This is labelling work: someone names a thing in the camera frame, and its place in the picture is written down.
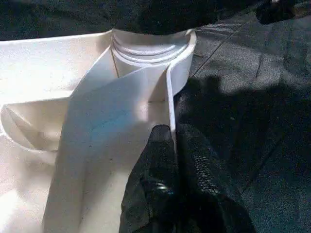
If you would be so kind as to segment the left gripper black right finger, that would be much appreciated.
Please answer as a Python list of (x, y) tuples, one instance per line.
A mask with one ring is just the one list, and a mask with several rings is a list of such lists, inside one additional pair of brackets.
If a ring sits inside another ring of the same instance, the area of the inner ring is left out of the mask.
[(197, 231), (254, 233), (241, 194), (208, 138), (192, 125), (179, 125), (176, 139), (181, 185)]

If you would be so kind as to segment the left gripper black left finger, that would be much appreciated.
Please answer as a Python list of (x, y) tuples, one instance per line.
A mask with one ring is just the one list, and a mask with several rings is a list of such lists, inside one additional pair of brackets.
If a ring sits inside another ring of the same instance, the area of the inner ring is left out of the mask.
[(179, 194), (171, 130), (167, 125), (156, 125), (128, 177), (121, 203), (120, 232), (174, 233)]

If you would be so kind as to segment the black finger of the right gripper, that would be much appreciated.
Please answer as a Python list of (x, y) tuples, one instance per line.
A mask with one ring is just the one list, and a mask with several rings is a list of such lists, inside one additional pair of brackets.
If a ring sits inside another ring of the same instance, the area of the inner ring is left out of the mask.
[(256, 17), (264, 25), (291, 19), (294, 4), (294, 0), (266, 0), (256, 9)]

